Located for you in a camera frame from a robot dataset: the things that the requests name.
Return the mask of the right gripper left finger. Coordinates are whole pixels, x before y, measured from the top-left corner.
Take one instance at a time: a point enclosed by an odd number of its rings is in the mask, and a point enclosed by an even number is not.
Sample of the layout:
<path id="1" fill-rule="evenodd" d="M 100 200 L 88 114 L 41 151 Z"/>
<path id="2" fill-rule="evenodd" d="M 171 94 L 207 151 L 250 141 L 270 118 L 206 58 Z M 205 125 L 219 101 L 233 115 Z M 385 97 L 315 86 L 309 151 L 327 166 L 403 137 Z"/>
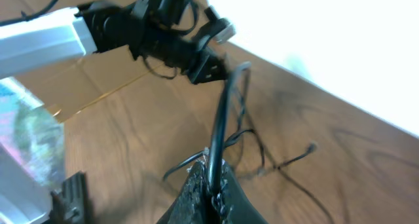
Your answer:
<path id="1" fill-rule="evenodd" d="M 208 222 L 205 166 L 196 162 L 186 178 L 180 194 L 157 221 L 157 224 L 205 224 Z"/>

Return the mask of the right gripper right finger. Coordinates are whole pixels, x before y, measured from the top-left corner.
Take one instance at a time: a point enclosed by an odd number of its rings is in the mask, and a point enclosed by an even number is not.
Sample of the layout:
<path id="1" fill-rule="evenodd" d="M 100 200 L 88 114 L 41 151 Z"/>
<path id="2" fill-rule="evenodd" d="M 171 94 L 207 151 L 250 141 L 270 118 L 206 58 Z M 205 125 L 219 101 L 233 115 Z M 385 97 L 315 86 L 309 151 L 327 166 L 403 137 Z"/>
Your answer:
<path id="1" fill-rule="evenodd" d="M 223 159 L 212 162 L 212 210 L 215 223 L 267 223 L 246 197 L 231 167 Z"/>

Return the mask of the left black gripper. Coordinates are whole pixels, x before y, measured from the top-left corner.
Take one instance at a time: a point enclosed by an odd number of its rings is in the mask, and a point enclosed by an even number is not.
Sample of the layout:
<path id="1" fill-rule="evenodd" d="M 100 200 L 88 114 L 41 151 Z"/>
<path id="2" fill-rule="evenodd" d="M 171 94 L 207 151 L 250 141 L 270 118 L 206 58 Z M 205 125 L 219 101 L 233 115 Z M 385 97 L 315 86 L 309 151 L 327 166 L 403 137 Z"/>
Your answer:
<path id="1" fill-rule="evenodd" d="M 225 60 L 212 49 L 204 49 L 199 53 L 196 63 L 189 68 L 187 77 L 192 84 L 226 80 L 228 70 Z"/>

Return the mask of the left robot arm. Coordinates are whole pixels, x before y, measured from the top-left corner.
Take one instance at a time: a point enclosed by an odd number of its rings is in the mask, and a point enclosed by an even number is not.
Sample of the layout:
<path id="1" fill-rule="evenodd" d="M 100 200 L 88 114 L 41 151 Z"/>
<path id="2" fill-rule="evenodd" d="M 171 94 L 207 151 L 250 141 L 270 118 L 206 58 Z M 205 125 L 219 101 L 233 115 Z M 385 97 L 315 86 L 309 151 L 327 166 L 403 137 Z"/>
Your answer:
<path id="1" fill-rule="evenodd" d="M 97 0 L 1 22 L 1 77 L 126 46 L 133 59 L 155 58 L 192 84 L 225 80 L 210 47 L 235 34 L 232 23 L 196 0 L 137 0 L 125 7 Z"/>

